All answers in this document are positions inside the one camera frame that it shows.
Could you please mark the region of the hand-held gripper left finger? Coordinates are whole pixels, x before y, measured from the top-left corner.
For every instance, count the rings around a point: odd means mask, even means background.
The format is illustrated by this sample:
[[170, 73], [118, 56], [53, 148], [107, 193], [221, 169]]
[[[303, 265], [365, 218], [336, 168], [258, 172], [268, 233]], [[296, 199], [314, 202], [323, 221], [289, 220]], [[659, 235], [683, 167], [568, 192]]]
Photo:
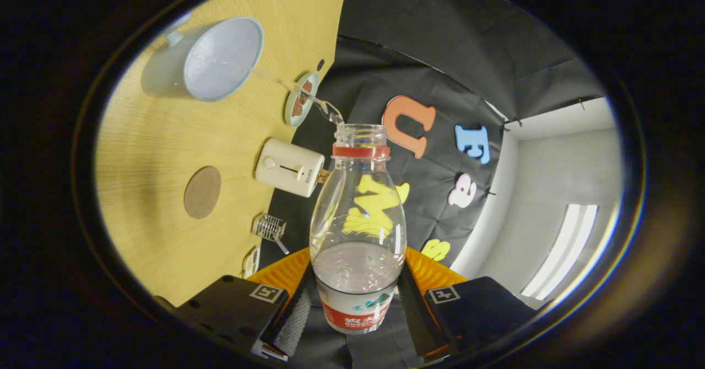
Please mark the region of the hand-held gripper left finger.
[[157, 301], [192, 329], [237, 354], [288, 361], [309, 317], [313, 281], [305, 248], [247, 279], [221, 276], [178, 306], [161, 296]]

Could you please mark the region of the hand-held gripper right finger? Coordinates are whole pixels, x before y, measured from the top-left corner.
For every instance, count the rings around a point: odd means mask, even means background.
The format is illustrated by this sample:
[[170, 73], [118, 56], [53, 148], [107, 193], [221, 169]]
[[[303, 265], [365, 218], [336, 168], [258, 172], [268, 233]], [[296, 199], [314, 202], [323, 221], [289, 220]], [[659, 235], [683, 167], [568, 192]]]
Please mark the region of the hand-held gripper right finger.
[[496, 355], [539, 314], [491, 277], [468, 280], [412, 248], [398, 289], [416, 354], [425, 364]]

